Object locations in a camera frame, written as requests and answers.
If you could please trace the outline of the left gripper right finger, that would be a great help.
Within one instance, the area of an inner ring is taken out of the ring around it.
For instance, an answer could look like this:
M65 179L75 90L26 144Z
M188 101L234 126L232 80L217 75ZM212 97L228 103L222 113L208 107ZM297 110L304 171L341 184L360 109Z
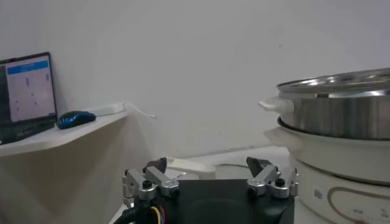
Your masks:
M267 193L274 198L298 196L299 174L296 168L279 169L266 159L247 157L246 163L252 174L247 180L247 194L258 198Z

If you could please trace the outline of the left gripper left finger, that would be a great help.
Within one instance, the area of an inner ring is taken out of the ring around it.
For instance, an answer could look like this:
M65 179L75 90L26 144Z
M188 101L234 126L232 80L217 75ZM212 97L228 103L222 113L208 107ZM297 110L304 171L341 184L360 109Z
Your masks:
M122 176L123 203L135 206L135 200L152 201L158 197L177 199L180 196L179 182L165 175L168 166L166 157L150 161L142 169L127 169Z

